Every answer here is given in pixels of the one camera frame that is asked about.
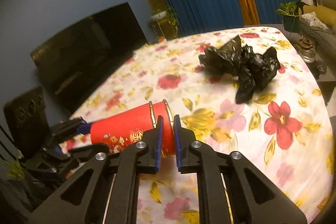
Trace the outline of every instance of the black tv screen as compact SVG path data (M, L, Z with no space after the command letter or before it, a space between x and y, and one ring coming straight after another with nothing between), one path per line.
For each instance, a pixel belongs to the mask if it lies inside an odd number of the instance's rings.
M70 115L147 43L128 3L91 15L31 52L42 85Z

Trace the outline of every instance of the glass jar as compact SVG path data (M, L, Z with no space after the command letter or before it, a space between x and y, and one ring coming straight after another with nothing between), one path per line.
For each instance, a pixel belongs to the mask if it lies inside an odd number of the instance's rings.
M301 38L299 40L299 55L306 63L313 63L315 61L316 49L313 41L308 38Z

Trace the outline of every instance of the silver bolt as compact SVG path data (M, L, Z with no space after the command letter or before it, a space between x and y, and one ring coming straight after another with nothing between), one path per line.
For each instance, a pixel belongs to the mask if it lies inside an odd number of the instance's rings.
M96 154L96 160L104 160L106 158L106 154L104 152L99 152Z
M146 145L147 145L147 144L146 144L145 142L143 142L143 141L139 141L139 142L137 142L137 143L135 144L135 146L136 146L137 148L139 148L139 149L145 148Z
M234 151L234 152L231 153L231 157L232 157L233 159L235 159L235 160L239 160L239 159L242 158L242 155L241 155L240 152L238 152L238 151Z
M191 146L194 148L200 148L202 146L202 143L200 141L193 141L191 143Z

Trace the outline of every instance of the red cup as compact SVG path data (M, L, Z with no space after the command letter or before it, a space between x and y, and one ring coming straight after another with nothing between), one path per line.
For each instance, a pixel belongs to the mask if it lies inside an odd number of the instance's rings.
M145 131L156 127L158 116L163 116L162 156L174 155L173 119L166 100L149 103L96 121L90 129L92 143L105 143L111 153L141 140Z

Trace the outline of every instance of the floral tablecloth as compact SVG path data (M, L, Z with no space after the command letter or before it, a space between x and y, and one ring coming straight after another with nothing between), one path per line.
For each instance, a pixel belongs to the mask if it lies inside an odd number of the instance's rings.
M231 75L211 76L198 55L240 35L254 52L276 48L281 68L249 104L236 105ZM87 122L167 99L173 115L215 150L238 150L273 181L308 222L327 202L333 179L333 137L321 91L308 67L275 28L252 27L183 37L144 46L76 111ZM70 146L90 143L77 136ZM175 156L140 180L137 223L198 223L195 174L181 175Z

